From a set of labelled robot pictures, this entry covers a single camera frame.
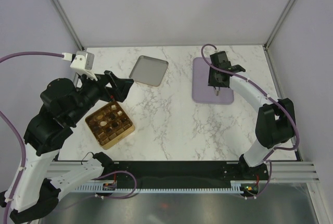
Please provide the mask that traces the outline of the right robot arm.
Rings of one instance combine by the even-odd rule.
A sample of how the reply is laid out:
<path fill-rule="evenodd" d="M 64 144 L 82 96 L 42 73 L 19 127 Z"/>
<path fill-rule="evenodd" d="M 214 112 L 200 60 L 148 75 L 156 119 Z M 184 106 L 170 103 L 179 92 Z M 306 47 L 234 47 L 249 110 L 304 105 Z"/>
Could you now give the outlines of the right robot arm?
<path fill-rule="evenodd" d="M 293 102 L 273 98 L 253 82 L 240 65 L 232 65 L 226 52 L 210 55 L 208 85 L 215 90 L 229 88 L 245 99 L 257 112 L 256 140 L 239 158 L 238 173 L 251 179 L 278 147 L 296 135 Z"/>

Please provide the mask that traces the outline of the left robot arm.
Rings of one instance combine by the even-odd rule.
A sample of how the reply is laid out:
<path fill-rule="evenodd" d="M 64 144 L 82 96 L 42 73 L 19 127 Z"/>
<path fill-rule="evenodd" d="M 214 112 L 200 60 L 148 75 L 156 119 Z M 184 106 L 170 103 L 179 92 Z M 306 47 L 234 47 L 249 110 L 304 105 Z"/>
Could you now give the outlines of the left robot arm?
<path fill-rule="evenodd" d="M 70 172 L 47 178 L 50 164 L 59 154 L 76 124 L 98 102 L 123 102 L 133 85 L 132 79 L 120 79 L 111 71 L 95 80 L 81 76 L 82 85 L 75 87 L 67 78 L 52 81 L 41 93 L 43 105 L 29 122 L 24 136 L 21 164 L 10 188 L 1 193 L 5 219 L 30 223 L 50 214 L 60 200 L 81 184 L 97 178 L 109 179 L 113 161 L 99 152 Z"/>

